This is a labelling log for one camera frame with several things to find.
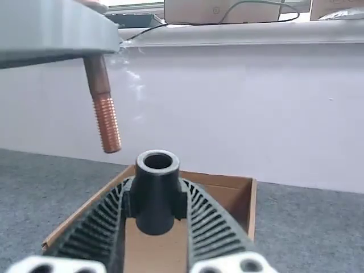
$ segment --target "white wall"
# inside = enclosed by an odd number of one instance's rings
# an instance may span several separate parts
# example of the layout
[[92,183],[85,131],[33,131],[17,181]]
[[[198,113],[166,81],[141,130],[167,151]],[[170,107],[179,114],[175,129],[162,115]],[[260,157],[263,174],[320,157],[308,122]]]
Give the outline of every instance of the white wall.
[[130,48],[107,61],[121,152],[102,152],[81,60],[0,71],[0,147],[119,164],[164,148],[190,171],[364,193],[362,45]]

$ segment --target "black cylindrical nut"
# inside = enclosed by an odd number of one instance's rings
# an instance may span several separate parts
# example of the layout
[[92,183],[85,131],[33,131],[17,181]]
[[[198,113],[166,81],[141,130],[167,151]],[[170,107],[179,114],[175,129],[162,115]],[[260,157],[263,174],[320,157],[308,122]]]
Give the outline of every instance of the black cylindrical nut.
[[179,160],[171,152],[151,150],[136,159],[130,192],[136,207],[136,225],[148,235],[162,235],[174,223],[173,203],[180,192]]

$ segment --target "cardboard tray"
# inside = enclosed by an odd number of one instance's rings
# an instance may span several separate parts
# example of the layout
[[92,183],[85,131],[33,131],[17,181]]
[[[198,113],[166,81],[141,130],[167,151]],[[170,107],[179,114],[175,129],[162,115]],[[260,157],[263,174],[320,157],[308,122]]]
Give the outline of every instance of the cardboard tray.
[[[107,183],[44,240],[43,250],[46,250],[93,202],[125,178],[133,175],[134,166],[129,166]],[[254,179],[185,171],[181,171],[180,176],[203,185],[204,189],[242,225],[248,236],[252,240],[254,239],[257,198],[257,182]],[[171,231],[165,235],[148,236],[139,231],[134,219],[128,219],[125,238],[124,272],[185,272],[187,267],[187,225],[185,220],[176,220]]]

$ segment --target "gray metal plate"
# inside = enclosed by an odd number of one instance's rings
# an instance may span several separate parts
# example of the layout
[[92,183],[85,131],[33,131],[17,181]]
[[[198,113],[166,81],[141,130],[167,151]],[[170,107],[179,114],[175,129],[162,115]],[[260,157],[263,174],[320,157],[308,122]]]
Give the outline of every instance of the gray metal plate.
[[0,68],[119,50],[118,27],[73,0],[1,0]]

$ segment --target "window sill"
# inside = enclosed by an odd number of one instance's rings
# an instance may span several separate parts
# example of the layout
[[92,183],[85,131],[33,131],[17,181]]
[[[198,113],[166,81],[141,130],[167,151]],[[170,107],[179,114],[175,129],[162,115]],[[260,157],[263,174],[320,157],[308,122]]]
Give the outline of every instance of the window sill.
[[[220,26],[168,26],[147,32],[126,47],[185,47],[261,44],[364,43],[364,20],[300,23],[228,24]],[[120,29],[127,39],[144,28]]]

